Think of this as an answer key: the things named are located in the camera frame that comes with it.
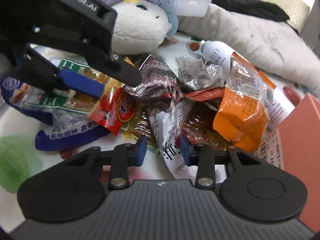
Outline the grey duvet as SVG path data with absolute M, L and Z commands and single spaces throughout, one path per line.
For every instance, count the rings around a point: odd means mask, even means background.
M 210 4 L 204 17 L 178 17 L 178 29 L 205 41 L 222 41 L 256 67 L 319 96 L 319 58 L 286 23 Z

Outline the penguin plush toy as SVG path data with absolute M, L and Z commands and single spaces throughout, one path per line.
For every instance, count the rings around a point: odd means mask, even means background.
M 117 12 L 112 50 L 121 55 L 153 51 L 178 29 L 176 15 L 145 0 L 123 0 L 112 8 Z

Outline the red yellow brown stick snack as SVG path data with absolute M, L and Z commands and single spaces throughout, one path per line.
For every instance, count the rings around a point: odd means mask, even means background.
M 121 87 L 107 88 L 93 107 L 89 118 L 117 136 L 123 124 L 130 121 L 138 108 L 137 100 Z

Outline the orange snack bag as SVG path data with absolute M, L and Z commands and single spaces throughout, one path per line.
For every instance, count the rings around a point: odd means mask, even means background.
M 234 146 L 254 152 L 270 122 L 275 88 L 263 72 L 234 52 L 213 129 Z

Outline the white spray bottle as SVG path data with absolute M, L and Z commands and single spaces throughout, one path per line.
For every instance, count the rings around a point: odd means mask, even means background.
M 203 58 L 212 63 L 221 66 L 223 74 L 230 74 L 231 71 L 231 59 L 232 56 L 240 56 L 240 59 L 244 59 L 234 49 L 221 41 L 204 41 L 200 42 L 201 53 Z M 270 122 L 269 129 L 272 131 L 283 122 L 295 109 L 294 105 L 284 95 L 279 87 L 273 90 L 273 101 L 269 113 Z

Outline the pink box base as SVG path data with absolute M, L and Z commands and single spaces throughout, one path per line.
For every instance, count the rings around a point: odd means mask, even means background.
M 319 231 L 319 101 L 310 93 L 264 140 L 254 155 L 294 175 L 307 188 L 300 220 Z

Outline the blue white snack bag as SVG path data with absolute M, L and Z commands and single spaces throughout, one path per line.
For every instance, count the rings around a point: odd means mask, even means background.
M 1 93 L 9 106 L 47 125 L 35 137 L 37 150 L 68 150 L 110 134 L 108 129 L 85 114 L 63 108 L 68 99 L 65 92 L 57 91 L 50 96 L 41 89 L 7 76 L 1 80 Z

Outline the black clothes pile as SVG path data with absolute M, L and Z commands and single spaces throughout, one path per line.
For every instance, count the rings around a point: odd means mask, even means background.
M 261 0 L 212 0 L 211 3 L 227 11 L 275 22 L 287 22 L 290 19 L 278 5 Z

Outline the silver wrapper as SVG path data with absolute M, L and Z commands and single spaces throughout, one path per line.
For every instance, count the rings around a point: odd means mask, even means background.
M 222 67 L 210 61 L 184 56 L 176 58 L 176 62 L 180 83 L 192 91 L 224 85 Z

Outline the red brown sachet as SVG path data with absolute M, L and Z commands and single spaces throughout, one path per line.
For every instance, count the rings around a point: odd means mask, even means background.
M 207 101 L 207 100 L 213 100 L 216 98 L 222 98 L 224 91 L 225 91 L 224 88 L 203 89 L 203 90 L 184 94 L 183 96 L 195 101 Z

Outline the dark clear snack bag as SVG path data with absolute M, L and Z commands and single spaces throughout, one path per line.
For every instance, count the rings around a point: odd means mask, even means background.
M 185 165 L 179 137 L 186 135 L 193 144 L 210 145 L 216 150 L 230 145 L 212 128 L 214 106 L 221 102 L 223 91 L 214 90 L 211 94 L 216 98 L 208 102 L 195 101 L 183 95 L 176 75 L 155 56 L 144 54 L 135 59 L 135 66 L 142 72 L 143 81 L 136 88 L 124 87 L 138 101 L 125 136 L 146 136 L 148 145 L 163 157 L 174 178 L 195 180 L 197 167 Z

